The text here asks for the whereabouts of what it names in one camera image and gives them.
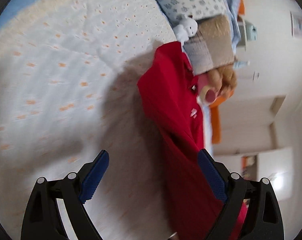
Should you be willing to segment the white plush lamb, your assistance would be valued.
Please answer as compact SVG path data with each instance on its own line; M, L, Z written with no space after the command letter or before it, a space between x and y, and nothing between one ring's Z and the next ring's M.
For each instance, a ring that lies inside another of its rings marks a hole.
M173 32L177 41L183 47L191 37L194 37L198 31L198 24L196 20L188 16L180 21L180 23L173 28Z

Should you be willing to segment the blue plaid quilt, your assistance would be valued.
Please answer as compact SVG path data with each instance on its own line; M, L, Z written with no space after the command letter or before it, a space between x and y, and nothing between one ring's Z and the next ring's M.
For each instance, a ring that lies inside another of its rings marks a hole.
M236 48L241 40L239 25L238 25L238 12L240 7L240 0L224 0L226 4L226 14L229 17L231 28L231 46L233 53L236 54Z

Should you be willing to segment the blue party hat plush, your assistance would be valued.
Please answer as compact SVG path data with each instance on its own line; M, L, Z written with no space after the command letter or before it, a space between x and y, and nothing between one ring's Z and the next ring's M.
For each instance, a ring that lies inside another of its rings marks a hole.
M250 65L249 61L235 61L233 64L233 69L241 69Z

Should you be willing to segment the white headboard shelf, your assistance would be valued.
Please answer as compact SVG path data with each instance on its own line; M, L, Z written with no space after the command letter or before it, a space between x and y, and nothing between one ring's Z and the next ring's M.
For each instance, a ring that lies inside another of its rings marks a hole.
M245 20L238 16L237 23L239 26L240 32L240 41L237 44L237 48L243 48L246 51L246 44L247 44L247 34L246 34L246 24Z

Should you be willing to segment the teal projector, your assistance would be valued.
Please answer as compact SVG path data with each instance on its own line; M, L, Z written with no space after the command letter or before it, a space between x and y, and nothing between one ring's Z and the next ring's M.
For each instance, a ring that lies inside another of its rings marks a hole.
M249 21L245 21L245 33L248 41L257 40L257 28Z

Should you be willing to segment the pink strawberry bear plush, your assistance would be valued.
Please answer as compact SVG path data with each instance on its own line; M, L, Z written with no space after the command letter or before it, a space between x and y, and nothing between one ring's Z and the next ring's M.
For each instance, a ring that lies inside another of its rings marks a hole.
M198 76L198 96L201 103L207 106L214 103L217 98L217 92L205 73Z

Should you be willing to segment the white wardrobe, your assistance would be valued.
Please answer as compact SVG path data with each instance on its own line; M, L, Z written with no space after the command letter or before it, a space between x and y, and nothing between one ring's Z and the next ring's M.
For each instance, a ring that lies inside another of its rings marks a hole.
M294 155L291 147L256 153L215 155L214 159L244 179L269 179L279 201L290 198L293 193Z

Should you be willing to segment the brown teddy bear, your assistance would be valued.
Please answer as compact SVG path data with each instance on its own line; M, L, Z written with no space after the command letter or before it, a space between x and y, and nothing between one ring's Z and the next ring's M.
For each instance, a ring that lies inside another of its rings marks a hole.
M218 93L228 99L237 87L237 77L233 65L221 66L208 71L210 85Z

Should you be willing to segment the beige patchwork pillow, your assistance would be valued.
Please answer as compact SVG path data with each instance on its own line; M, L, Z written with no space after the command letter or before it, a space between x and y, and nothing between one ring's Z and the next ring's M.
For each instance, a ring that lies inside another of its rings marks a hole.
M184 43L184 51L195 75L233 63L228 17L218 15L199 23L196 35Z

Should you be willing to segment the cream daisy blanket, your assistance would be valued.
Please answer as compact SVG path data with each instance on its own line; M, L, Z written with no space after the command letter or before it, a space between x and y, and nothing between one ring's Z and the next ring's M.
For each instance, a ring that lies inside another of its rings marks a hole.
M137 81L174 34L154 0L38 0L0 30L0 222L19 239L35 181L100 150L85 208L103 239L167 239L157 156Z

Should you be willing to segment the red knit sweater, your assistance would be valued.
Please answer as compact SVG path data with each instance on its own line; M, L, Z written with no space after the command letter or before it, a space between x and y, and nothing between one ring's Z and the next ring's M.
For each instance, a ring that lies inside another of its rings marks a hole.
M197 84L179 42L161 45L137 83L145 116L160 133L165 208L180 239L205 239L223 208L198 164L205 143Z

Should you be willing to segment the framed wall picture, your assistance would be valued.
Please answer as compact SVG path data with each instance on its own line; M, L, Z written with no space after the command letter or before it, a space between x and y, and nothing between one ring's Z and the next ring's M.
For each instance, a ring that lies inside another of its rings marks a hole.
M302 14L290 12L291 34L294 38L302 38Z

